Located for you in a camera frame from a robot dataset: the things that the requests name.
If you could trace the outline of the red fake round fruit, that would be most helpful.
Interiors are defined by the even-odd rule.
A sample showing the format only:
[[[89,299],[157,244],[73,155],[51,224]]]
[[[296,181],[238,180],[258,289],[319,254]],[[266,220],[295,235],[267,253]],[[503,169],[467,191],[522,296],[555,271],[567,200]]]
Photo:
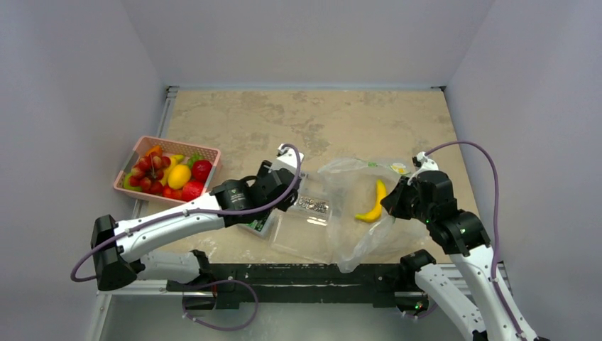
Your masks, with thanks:
[[[212,171],[213,165],[207,160],[198,160],[192,164],[192,177],[200,182],[206,183]]]

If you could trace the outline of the yellow fake fruit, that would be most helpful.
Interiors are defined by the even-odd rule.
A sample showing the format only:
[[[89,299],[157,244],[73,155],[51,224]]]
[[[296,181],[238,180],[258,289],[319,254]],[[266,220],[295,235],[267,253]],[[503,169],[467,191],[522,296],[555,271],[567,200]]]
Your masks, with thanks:
[[[376,194],[373,207],[365,213],[356,214],[354,216],[355,220],[365,222],[365,223],[374,223],[377,222],[382,215],[383,208],[381,206],[381,200],[384,199],[387,195],[387,187],[382,180],[376,181]]]

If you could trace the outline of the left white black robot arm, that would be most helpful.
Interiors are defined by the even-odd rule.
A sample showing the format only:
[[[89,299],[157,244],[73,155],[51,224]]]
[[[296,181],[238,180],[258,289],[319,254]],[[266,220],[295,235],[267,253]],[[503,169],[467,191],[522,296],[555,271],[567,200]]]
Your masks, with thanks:
[[[156,270],[161,279],[207,288],[212,272],[200,252],[182,256],[158,252],[166,244],[193,234],[262,220],[274,210],[286,211],[296,200],[300,170],[267,170],[240,180],[227,180],[211,192],[168,210],[132,220],[111,215],[96,218],[91,253],[100,291],[123,288]]]

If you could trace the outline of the translucent printed plastic bag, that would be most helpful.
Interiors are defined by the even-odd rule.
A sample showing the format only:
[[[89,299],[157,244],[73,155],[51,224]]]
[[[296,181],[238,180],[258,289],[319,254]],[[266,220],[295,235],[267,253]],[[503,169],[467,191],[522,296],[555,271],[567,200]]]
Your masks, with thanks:
[[[404,160],[356,157],[335,158],[317,171],[329,201],[327,244],[341,272],[425,245],[427,232],[418,221],[394,218],[381,205],[400,178],[412,173]]]

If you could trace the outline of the red fake fruits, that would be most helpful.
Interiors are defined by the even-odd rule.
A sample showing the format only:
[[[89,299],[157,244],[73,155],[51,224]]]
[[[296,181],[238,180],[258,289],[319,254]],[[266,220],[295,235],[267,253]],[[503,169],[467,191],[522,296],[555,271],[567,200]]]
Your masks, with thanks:
[[[132,173],[140,180],[142,193],[162,195],[164,186],[159,181],[163,177],[161,174],[163,169],[162,157],[154,156],[150,158],[142,156],[131,168],[129,173]]]

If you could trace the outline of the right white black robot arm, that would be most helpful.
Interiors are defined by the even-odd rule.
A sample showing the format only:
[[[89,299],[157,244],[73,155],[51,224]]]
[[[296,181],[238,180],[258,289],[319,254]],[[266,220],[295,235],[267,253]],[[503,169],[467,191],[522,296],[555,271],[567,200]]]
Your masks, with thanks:
[[[406,288],[422,289],[465,340],[541,340],[503,281],[482,222],[458,208],[446,173],[426,170],[403,176],[381,205],[391,217],[422,222],[461,274],[470,296],[421,249],[401,258],[398,278]]]

